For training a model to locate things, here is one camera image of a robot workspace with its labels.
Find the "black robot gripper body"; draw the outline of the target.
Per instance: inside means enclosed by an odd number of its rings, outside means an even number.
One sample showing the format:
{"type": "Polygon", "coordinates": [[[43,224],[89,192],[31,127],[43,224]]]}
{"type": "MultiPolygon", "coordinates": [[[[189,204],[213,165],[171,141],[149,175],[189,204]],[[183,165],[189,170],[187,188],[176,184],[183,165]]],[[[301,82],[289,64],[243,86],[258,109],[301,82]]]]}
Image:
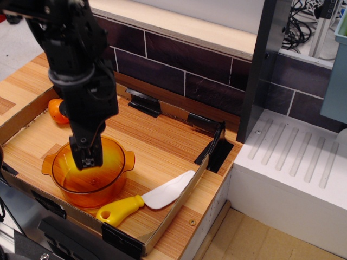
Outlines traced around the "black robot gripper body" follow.
{"type": "Polygon", "coordinates": [[[77,145],[92,145],[105,129],[106,119],[118,114],[118,102],[111,61],[96,61],[79,75],[53,73],[53,84],[64,99],[77,145]]]}

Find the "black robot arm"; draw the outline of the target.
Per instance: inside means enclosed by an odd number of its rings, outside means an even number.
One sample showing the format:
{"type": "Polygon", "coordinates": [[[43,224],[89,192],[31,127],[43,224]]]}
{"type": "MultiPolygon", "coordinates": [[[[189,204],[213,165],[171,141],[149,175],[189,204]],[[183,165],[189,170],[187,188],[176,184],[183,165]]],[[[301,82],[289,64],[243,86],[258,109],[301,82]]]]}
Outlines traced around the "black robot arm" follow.
{"type": "Polygon", "coordinates": [[[88,1],[1,1],[1,13],[23,17],[46,54],[48,77],[69,119],[69,144],[78,169],[103,164],[101,133],[118,113],[115,77],[103,58],[107,31],[88,1]]]}

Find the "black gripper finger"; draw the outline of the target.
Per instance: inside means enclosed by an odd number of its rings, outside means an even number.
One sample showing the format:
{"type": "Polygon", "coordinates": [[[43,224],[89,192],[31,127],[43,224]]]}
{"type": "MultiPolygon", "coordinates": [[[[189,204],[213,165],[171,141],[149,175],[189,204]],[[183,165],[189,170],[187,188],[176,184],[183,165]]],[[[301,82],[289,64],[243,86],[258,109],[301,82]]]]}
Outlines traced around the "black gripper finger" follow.
{"type": "Polygon", "coordinates": [[[101,136],[97,136],[90,147],[78,146],[74,136],[69,137],[69,144],[75,166],[78,170],[101,167],[103,165],[101,136]]]}

